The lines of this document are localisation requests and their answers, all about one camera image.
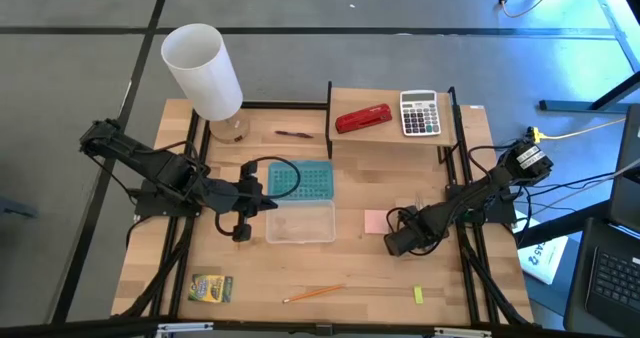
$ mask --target yellow pencil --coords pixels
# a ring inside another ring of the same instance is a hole
[[[331,291],[334,291],[336,289],[340,289],[340,288],[344,288],[344,287],[345,287],[344,284],[338,284],[338,285],[335,285],[335,286],[318,289],[318,290],[313,291],[313,292],[303,293],[303,294],[297,295],[295,297],[283,299],[282,303],[289,303],[289,302],[297,301],[297,300],[300,300],[300,299],[303,299],[303,298],[313,297],[313,296],[316,296],[318,294],[331,292]]]

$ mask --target yellow-green eraser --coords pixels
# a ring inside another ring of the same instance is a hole
[[[413,286],[413,298],[415,298],[416,304],[424,303],[424,301],[422,300],[422,287],[421,286]]]

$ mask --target wooden shelf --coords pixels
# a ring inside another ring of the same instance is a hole
[[[340,134],[335,122],[340,116],[367,107],[386,103],[391,108],[390,121],[372,127]],[[425,144],[452,147],[456,144],[451,99],[447,93],[438,93],[438,112],[441,133],[430,137],[406,137],[402,133],[400,91],[379,89],[332,88],[329,115],[329,139],[332,142],[378,142]]]

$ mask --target red stapler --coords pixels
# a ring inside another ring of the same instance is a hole
[[[346,133],[390,120],[391,109],[389,106],[379,104],[338,117],[338,119],[336,119],[336,130],[338,130],[338,133]]]

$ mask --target wooden tabletop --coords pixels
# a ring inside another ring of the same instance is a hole
[[[390,121],[342,134],[336,130],[335,122],[338,117],[382,103],[386,103],[391,109]],[[400,91],[333,87],[331,89],[329,139],[333,142],[404,143],[453,147],[456,144],[456,131],[448,93],[438,93],[438,115],[440,117],[440,134],[428,137],[407,137],[402,133]]]
[[[167,101],[156,147],[185,139],[191,112],[187,100]],[[212,177],[237,181],[239,166],[267,155],[285,159],[326,160],[325,112],[307,110],[247,110],[251,132],[246,140],[227,145],[212,140],[207,164]],[[462,107],[469,147],[491,144],[484,108]],[[313,139],[280,136],[275,130],[305,132]],[[269,244],[265,216],[249,220],[250,241],[234,243],[217,233],[213,214],[205,210],[196,220],[179,316],[190,319],[279,322],[385,323],[468,325],[469,313],[455,232],[429,256],[387,253],[381,235],[364,233],[364,210],[388,210],[444,199],[445,165],[437,162],[436,148],[422,145],[337,142],[333,149],[336,233],[333,243]],[[478,161],[491,167],[492,151],[481,151]],[[457,172],[461,175],[460,162]],[[267,183],[268,162],[261,162],[258,178]],[[481,172],[474,170],[480,177]],[[235,214],[225,214],[222,225],[231,229]],[[155,274],[167,227],[167,218],[154,218],[132,235],[113,313],[128,308]],[[525,318],[532,320],[514,240],[504,227],[485,224],[492,276],[505,296]],[[193,274],[233,276],[231,303],[187,300]],[[282,304],[282,299],[336,284],[346,288]],[[413,286],[422,286],[424,304],[417,305]],[[167,312],[173,277],[167,280],[162,311]],[[480,281],[476,290],[481,318],[487,321]]]

